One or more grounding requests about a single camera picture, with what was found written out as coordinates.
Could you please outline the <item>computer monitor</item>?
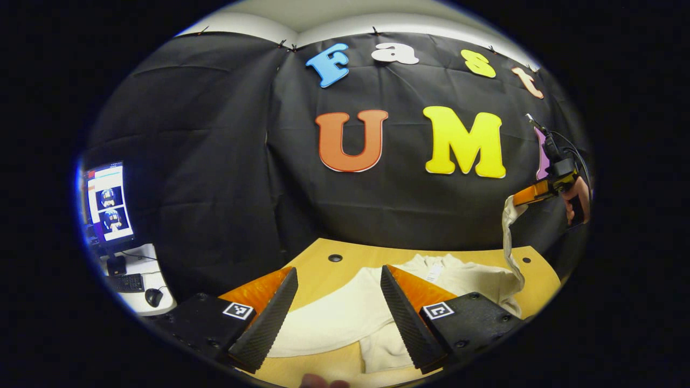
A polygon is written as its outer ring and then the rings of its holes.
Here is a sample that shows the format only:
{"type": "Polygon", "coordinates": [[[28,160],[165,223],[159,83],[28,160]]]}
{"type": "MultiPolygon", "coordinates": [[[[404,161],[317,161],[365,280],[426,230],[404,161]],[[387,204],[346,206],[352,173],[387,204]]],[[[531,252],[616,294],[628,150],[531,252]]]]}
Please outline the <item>computer monitor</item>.
{"type": "Polygon", "coordinates": [[[135,239],[126,199],[124,162],[121,160],[84,170],[84,199],[89,224],[99,246],[124,246],[135,239]]]}

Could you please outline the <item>cream sweatshirt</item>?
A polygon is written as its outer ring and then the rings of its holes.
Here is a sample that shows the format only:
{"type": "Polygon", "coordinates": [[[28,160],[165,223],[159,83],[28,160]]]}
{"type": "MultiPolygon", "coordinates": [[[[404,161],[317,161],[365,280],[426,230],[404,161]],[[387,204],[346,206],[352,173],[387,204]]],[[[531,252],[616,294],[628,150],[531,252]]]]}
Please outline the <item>cream sweatshirt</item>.
{"type": "MultiPolygon", "coordinates": [[[[477,292],[511,314],[520,317],[515,299],[525,286],[525,277],[512,256],[510,227],[526,210],[508,197],[503,207],[503,257],[507,268],[463,262],[442,257],[415,255],[395,269],[421,282],[414,296],[431,297],[447,292],[451,297],[477,292]]],[[[321,354],[360,345],[365,373],[409,368],[412,359],[394,324],[380,288],[381,268],[364,267],[343,287],[287,314],[269,351],[270,358],[293,358],[321,354]]]]}

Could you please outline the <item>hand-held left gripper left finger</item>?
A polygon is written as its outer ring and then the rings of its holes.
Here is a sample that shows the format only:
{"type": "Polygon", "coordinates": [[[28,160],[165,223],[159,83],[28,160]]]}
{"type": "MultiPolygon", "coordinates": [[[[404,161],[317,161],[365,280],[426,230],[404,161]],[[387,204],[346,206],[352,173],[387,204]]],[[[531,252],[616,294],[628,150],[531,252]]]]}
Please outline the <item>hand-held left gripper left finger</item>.
{"type": "Polygon", "coordinates": [[[157,328],[204,359],[248,373],[260,369],[298,290],[295,267],[284,267],[221,296],[197,293],[157,328]]]}

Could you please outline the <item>white side desk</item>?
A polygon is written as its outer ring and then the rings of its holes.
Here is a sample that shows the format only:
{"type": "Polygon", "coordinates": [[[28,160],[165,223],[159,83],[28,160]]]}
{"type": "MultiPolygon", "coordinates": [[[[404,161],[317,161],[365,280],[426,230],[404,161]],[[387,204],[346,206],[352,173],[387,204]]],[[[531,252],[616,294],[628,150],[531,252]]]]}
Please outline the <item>white side desk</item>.
{"type": "Polygon", "coordinates": [[[116,257],[124,257],[126,274],[141,274],[143,291],[136,293],[115,293],[115,299],[128,307],[136,315],[162,315],[170,312],[177,306],[177,302],[163,276],[160,264],[157,262],[157,253],[153,244],[126,249],[115,252],[116,257]],[[162,299],[157,307],[150,306],[146,301],[145,291],[157,289],[162,293],[162,299]]]}

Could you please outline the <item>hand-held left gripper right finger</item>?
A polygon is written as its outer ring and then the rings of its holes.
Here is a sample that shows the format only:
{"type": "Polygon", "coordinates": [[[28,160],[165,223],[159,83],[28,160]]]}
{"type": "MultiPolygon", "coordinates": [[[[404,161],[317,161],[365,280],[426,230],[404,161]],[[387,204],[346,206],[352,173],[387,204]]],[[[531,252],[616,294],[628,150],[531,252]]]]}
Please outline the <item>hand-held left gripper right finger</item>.
{"type": "Polygon", "coordinates": [[[478,292],[457,296],[384,265],[380,287],[412,363],[421,373],[463,368],[524,322],[478,292]]]}

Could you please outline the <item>black keyboard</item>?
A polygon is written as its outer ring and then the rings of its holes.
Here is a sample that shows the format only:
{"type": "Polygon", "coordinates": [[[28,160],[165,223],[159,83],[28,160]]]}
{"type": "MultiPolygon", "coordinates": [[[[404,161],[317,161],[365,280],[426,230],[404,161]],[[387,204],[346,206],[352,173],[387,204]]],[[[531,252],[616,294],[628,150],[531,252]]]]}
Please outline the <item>black keyboard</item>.
{"type": "Polygon", "coordinates": [[[117,293],[141,293],[146,290],[141,274],[106,276],[104,280],[117,293]]]}

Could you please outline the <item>black backdrop cloth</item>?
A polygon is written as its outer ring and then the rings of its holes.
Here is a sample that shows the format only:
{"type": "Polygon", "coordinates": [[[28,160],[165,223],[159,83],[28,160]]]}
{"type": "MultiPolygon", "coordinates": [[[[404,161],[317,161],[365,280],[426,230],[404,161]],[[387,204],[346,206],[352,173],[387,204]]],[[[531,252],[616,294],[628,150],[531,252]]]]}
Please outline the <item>black backdrop cloth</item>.
{"type": "Polygon", "coordinates": [[[157,251],[175,298],[229,292],[318,238],[432,251],[502,246],[503,202],[535,180],[527,114],[593,147],[547,69],[421,33],[326,39],[295,52],[235,33],[171,39],[114,91],[87,168],[123,162],[135,236],[157,251]],[[432,174],[433,123],[502,120],[507,174],[432,174]]]}

